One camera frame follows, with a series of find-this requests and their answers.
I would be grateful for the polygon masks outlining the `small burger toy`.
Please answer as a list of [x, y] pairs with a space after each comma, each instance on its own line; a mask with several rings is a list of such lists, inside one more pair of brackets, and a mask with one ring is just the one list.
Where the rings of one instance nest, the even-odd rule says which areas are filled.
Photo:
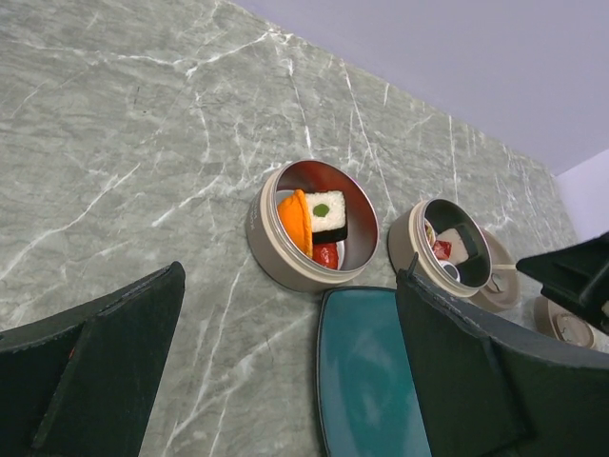
[[427, 220], [423, 221], [423, 225], [427, 242], [430, 247], [433, 247], [436, 242], [436, 232]]

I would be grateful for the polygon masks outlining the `orange egg tart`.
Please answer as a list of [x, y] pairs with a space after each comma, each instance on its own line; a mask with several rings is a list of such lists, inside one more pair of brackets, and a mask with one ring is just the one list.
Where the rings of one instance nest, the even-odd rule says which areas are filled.
[[308, 258], [313, 257], [313, 232], [305, 192], [295, 189], [277, 206], [282, 226], [292, 243]]

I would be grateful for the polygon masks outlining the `small white porcelain cup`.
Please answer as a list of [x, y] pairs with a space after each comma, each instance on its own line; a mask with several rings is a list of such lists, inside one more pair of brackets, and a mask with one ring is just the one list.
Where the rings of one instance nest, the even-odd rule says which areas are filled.
[[453, 265], [452, 263], [448, 262], [447, 260], [440, 260], [439, 261], [440, 266], [442, 267], [442, 269], [456, 282], [460, 282], [461, 281], [461, 274], [459, 272], [459, 270], [457, 269], [457, 267], [455, 265]]

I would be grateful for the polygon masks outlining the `sushi roll yellow centre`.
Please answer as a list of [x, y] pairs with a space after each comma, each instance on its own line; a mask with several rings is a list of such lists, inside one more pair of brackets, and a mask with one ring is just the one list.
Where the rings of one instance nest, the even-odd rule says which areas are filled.
[[448, 228], [436, 235], [436, 240], [448, 241], [452, 251], [448, 262], [455, 266], [473, 260], [483, 254], [481, 234], [466, 224]]

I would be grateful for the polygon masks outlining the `red sausage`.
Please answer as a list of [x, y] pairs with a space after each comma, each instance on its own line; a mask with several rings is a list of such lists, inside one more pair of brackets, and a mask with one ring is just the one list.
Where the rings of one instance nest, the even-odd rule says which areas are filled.
[[313, 245], [312, 260], [318, 265], [329, 268], [338, 269], [340, 256], [336, 243], [320, 243]]

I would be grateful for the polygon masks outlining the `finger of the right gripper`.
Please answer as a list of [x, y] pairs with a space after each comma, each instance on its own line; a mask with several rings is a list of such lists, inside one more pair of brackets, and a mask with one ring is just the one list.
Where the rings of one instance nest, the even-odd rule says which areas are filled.
[[581, 320], [608, 331], [608, 235], [520, 259], [516, 270], [541, 284], [541, 294]]

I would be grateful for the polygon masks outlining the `red meat piece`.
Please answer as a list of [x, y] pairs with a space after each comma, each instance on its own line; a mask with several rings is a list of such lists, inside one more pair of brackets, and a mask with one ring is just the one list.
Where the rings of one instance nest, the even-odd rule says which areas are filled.
[[452, 251], [452, 244], [448, 241], [436, 240], [432, 250], [438, 260], [448, 261]]

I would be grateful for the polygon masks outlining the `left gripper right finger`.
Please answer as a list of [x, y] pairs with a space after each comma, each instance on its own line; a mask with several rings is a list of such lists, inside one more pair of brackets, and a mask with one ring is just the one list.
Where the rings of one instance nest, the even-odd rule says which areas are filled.
[[396, 305], [435, 456], [605, 456], [608, 356], [398, 272]]

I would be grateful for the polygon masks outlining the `sushi roll green centre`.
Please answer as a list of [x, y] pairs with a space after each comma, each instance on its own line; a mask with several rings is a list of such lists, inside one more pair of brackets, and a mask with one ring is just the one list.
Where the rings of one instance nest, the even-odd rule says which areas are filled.
[[339, 190], [306, 193], [314, 245], [339, 243], [347, 238], [347, 210]]

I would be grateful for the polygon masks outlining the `beige lid with handle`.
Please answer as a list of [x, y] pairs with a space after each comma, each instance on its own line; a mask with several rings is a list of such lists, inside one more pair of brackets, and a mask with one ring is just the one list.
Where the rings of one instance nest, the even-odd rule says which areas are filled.
[[[503, 243], [486, 229], [481, 230], [491, 255], [492, 267], [513, 265]], [[493, 269], [487, 284], [470, 301], [486, 311], [499, 313], [514, 308], [521, 300], [521, 281], [514, 269]]]

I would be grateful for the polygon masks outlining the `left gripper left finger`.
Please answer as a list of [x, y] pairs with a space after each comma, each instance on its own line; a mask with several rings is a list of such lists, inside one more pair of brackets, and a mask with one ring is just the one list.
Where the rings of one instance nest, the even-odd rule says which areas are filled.
[[185, 281], [174, 262], [108, 295], [2, 332], [2, 455], [138, 455]]

